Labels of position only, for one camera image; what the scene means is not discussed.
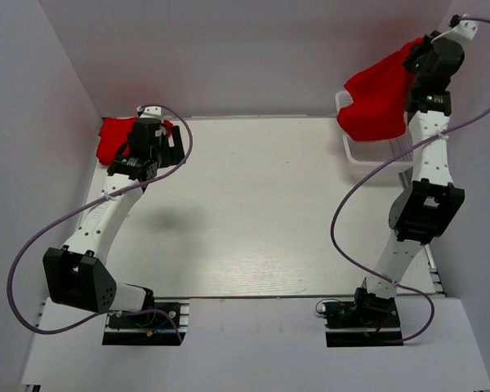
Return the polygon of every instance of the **black base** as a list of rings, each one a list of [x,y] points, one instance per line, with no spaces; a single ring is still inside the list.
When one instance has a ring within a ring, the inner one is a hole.
[[[374,347],[403,345],[393,343],[403,338],[398,311],[393,309],[383,319],[363,320],[354,312],[354,302],[326,302],[325,337],[327,347]]]
[[[156,309],[165,313],[176,312],[172,318],[176,326],[180,326],[180,308],[185,303],[156,302]],[[178,336],[170,323],[160,328],[157,333],[147,336],[147,332],[167,321],[161,314],[146,314],[141,316],[109,316],[107,327],[116,330],[105,331],[102,345],[180,345]],[[182,339],[185,332],[180,332]]]

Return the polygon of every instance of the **white basket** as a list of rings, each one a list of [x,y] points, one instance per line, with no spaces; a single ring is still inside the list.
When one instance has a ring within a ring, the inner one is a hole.
[[[337,113],[353,102],[347,91],[336,94]],[[358,142],[343,133],[343,144],[345,145],[346,157],[349,160],[350,169],[355,180],[361,180],[369,172],[380,166],[384,161],[401,154],[405,149],[412,146],[410,131],[404,135],[390,140]],[[373,177],[372,183],[387,183],[389,180],[396,181],[397,175],[412,167],[412,154],[407,154],[397,162],[392,162],[388,167]]]

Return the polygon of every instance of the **folded red cloth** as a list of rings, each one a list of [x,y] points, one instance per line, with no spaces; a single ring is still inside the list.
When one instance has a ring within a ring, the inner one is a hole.
[[[132,129],[132,124],[138,117],[131,118],[111,118],[107,117],[100,128],[100,143],[96,149],[96,157],[102,165],[108,166],[113,163],[116,152],[127,141],[127,133]],[[172,122],[163,120],[163,125],[170,136],[172,131]],[[122,152],[123,155],[129,154],[129,148],[126,147]]]
[[[401,136],[406,126],[403,112],[413,75],[402,66],[413,45],[407,43],[372,67],[355,74],[345,84],[354,103],[341,109],[337,121],[356,141],[375,141]]]

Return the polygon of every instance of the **wall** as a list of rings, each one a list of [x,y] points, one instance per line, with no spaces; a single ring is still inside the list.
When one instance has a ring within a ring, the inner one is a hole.
[[[104,116],[330,114],[345,80],[438,25],[450,0],[41,0]]]
[[[490,0],[454,2],[445,21],[452,13],[490,17]],[[465,53],[451,85],[454,125],[490,105],[489,25],[480,25]],[[432,252],[443,286],[465,306],[490,376],[490,115],[450,136],[448,146],[452,176],[466,199]]]
[[[36,229],[84,199],[99,120],[39,4],[0,0],[0,392],[16,390],[33,336],[8,308],[7,271]],[[31,323],[47,296],[41,256],[68,232],[47,234],[18,270]]]

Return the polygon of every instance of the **plastic basket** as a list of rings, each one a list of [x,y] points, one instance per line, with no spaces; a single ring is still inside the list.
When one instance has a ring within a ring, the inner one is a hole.
[[[352,97],[347,91],[340,91],[336,94],[336,109],[339,113],[352,103]],[[401,154],[405,149],[412,146],[412,136],[407,129],[404,135],[390,140],[358,142],[354,141],[343,132],[343,144],[345,145],[346,157],[352,176],[355,180],[360,180],[369,172],[380,166],[384,161]],[[412,167],[412,154],[407,154],[399,161],[391,163],[384,170],[380,171],[373,178],[372,182],[387,182],[396,180],[397,175],[405,172]]]

